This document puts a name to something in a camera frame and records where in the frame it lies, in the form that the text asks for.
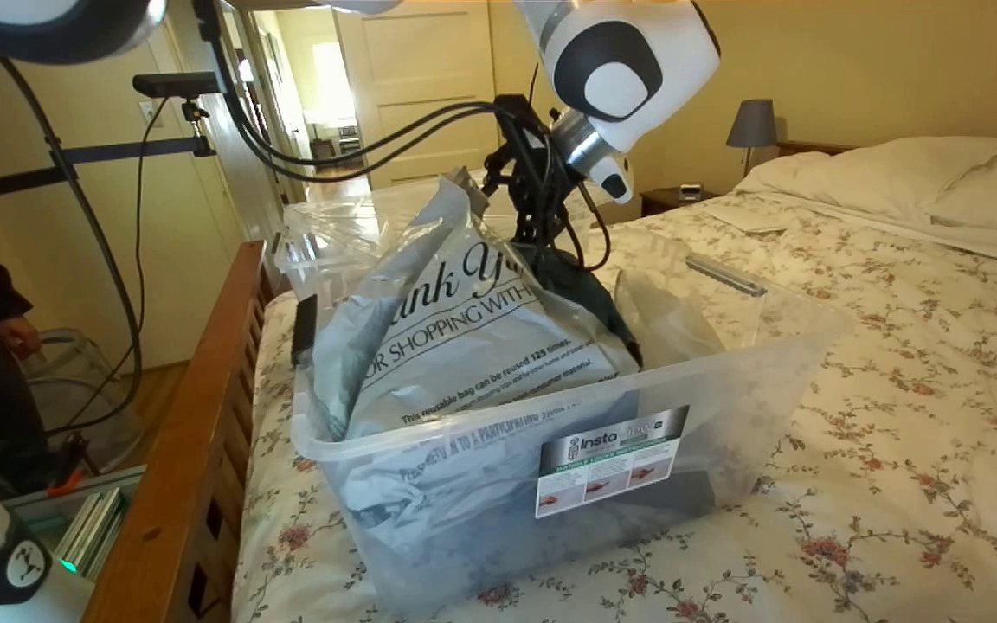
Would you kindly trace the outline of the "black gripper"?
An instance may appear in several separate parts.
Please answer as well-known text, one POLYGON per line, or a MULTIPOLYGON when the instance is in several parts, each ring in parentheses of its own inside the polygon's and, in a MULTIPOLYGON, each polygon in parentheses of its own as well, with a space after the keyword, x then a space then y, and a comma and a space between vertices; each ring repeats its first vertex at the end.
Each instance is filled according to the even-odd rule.
POLYGON ((507 192, 516 208, 513 238, 525 250, 555 250, 558 238, 570 243, 570 257, 587 250, 567 219, 567 195, 576 174, 558 152, 550 129, 536 119, 524 94, 501 94, 488 103, 501 142, 484 157, 484 195, 507 192))

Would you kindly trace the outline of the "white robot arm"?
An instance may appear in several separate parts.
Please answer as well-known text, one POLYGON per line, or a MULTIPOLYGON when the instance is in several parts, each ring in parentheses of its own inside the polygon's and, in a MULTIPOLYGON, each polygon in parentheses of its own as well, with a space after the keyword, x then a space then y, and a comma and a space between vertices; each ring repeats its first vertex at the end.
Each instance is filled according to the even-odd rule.
MULTIPOLYGON (((682 110, 722 65, 722 42, 694 0, 516 0, 540 69, 566 103, 545 124, 525 97, 488 110, 501 147, 484 192, 508 189, 516 243, 550 247, 567 230, 567 195, 592 180, 618 206, 633 197, 620 157, 682 110)), ((77 65, 139 44, 168 0, 0 0, 0 56, 77 65)))

